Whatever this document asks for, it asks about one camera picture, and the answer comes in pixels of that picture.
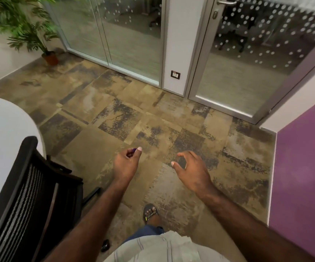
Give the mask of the person's right hand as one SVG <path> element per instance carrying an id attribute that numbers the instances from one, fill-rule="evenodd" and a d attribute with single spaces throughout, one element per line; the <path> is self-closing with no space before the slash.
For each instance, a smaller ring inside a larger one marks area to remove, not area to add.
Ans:
<path id="1" fill-rule="evenodd" d="M 213 184 L 201 157 L 190 150 L 178 153 L 177 157 L 183 157 L 186 161 L 185 176 L 179 178 L 182 183 L 198 197 L 208 192 Z"/>

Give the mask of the green potted palm plant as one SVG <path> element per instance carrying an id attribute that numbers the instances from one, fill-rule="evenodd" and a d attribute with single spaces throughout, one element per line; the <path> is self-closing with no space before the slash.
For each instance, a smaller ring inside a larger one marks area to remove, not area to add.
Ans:
<path id="1" fill-rule="evenodd" d="M 44 2 L 55 0 L 0 0 L 0 34 L 8 35 L 10 48 L 19 51 L 25 46 L 28 52 L 53 54 L 46 42 L 58 38 L 58 34 Z"/>

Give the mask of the glass partition with metal frame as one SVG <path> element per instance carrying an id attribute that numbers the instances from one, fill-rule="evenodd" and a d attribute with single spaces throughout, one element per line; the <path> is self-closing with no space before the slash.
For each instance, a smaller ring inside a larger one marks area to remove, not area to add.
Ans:
<path id="1" fill-rule="evenodd" d="M 66 51 L 162 87 L 166 0 L 44 2 Z"/>

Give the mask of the person's left hand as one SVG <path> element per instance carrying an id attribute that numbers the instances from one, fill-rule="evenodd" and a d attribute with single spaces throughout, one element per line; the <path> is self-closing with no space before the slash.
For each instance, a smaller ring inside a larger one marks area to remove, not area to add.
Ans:
<path id="1" fill-rule="evenodd" d="M 126 148 L 119 152 L 113 162 L 114 182 L 125 188 L 128 187 L 138 169 L 133 166 L 131 149 Z"/>

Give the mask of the person's left forearm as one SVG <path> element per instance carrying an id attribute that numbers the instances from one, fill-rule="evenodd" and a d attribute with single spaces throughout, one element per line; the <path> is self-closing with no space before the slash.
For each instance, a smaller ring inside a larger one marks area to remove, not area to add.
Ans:
<path id="1" fill-rule="evenodd" d="M 115 177 L 89 212 L 44 262 L 95 262 L 132 176 Z"/>

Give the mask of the glass door with dotted film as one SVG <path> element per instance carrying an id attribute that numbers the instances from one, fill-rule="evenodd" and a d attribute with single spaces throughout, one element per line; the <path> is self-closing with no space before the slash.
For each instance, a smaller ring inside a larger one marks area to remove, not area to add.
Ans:
<path id="1" fill-rule="evenodd" d="M 227 5 L 216 1 L 205 2 L 188 97 L 257 124 L 315 67 L 315 0 L 259 0 L 242 53 L 218 50 Z"/>

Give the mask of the black mesh office chair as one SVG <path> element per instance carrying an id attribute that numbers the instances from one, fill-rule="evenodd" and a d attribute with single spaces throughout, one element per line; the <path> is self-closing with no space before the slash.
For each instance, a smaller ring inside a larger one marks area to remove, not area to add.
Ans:
<path id="1" fill-rule="evenodd" d="M 83 180 L 44 158 L 26 137 L 0 192 L 0 262 L 41 262 L 79 222 L 102 188 L 83 195 Z"/>

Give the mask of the blue jeans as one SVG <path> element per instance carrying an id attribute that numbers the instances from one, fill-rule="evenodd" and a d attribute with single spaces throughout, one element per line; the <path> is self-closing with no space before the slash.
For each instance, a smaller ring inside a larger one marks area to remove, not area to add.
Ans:
<path id="1" fill-rule="evenodd" d="M 122 242 L 122 244 L 124 244 L 125 242 L 128 242 L 130 240 L 139 238 L 139 237 L 151 236 L 151 235 L 161 235 L 163 233 L 165 233 L 163 227 L 146 224 L 143 227 L 139 228 L 131 236 L 129 236 L 125 241 Z"/>

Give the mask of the black swivel chair behind glass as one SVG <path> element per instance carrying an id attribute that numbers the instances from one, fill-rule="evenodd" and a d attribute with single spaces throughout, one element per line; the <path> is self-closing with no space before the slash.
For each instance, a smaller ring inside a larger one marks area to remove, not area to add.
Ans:
<path id="1" fill-rule="evenodd" d="M 224 45 L 235 44 L 239 47 L 239 53 L 245 49 L 249 40 L 249 31 L 256 24 L 259 16 L 259 0 L 236 0 L 237 3 L 230 7 L 226 6 L 222 14 L 221 33 L 218 37 L 222 38 L 218 50 L 221 51 Z"/>

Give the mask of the brown plant pot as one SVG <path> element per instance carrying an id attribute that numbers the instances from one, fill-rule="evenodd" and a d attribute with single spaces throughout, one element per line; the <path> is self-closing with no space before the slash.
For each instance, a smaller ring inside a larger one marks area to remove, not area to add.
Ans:
<path id="1" fill-rule="evenodd" d="M 54 51 L 47 51 L 42 54 L 42 58 L 47 62 L 50 66 L 56 66 L 59 63 L 57 55 Z"/>

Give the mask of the white striped shirt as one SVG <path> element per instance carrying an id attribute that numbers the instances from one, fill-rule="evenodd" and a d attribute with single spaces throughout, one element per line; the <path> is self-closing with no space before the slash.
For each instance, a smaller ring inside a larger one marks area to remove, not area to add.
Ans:
<path id="1" fill-rule="evenodd" d="M 123 243 L 103 262 L 230 262 L 217 251 L 190 237 L 168 231 Z"/>

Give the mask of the person's right forearm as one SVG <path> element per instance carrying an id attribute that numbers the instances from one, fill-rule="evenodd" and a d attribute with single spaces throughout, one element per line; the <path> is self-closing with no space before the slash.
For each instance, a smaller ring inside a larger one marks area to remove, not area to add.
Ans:
<path id="1" fill-rule="evenodd" d="M 222 194 L 211 182 L 198 182 L 194 191 L 247 262 L 315 262 L 314 256 L 268 228 Z"/>

